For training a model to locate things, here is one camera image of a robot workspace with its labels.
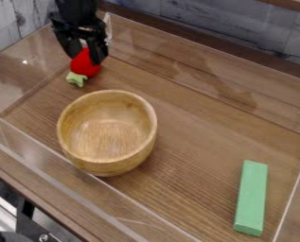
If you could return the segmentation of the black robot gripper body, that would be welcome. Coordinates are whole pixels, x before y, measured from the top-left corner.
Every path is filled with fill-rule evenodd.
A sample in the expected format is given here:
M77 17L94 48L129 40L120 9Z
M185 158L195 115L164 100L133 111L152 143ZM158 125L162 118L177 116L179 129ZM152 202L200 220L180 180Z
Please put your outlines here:
M97 15L97 0L55 0L55 6L50 19L61 39L106 39L106 23Z

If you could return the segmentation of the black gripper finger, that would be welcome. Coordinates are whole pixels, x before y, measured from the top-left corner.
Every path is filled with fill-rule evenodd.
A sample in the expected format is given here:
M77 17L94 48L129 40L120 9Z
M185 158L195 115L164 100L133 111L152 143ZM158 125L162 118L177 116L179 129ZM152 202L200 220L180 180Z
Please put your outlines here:
M94 64L101 64L109 55L106 35L89 35L86 38L89 55Z
M66 55L76 58L82 51L81 40L66 31L55 31L55 35Z

